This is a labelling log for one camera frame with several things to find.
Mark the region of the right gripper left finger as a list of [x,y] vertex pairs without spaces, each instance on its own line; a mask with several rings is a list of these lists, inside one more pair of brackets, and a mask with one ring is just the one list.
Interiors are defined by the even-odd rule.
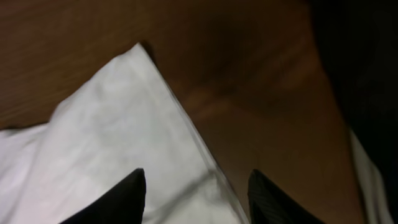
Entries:
[[141,224],[145,199],[145,173],[138,168],[62,224]]

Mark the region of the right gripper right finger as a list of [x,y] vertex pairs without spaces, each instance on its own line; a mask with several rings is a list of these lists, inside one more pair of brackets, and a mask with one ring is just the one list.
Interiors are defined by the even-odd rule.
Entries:
[[248,200],[252,224],[323,223],[257,169],[248,180]]

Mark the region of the white t-shirt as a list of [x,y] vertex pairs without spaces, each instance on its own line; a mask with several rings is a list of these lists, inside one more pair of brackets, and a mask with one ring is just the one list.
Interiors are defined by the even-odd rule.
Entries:
[[1,222],[60,223],[144,170],[144,223],[247,223],[142,45],[113,58],[45,124],[1,131]]

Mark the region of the white garment under pile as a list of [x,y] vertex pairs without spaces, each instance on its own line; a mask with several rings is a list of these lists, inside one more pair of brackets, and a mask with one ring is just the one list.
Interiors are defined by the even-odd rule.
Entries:
[[384,181],[376,165],[371,161],[355,133],[349,132],[354,167],[363,196],[367,223],[394,224],[388,208]]

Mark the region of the dark navy garment pile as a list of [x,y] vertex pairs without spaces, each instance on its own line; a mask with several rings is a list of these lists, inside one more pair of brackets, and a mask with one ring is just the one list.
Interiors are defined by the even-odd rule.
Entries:
[[312,0],[323,68],[343,116],[397,204],[397,0]]

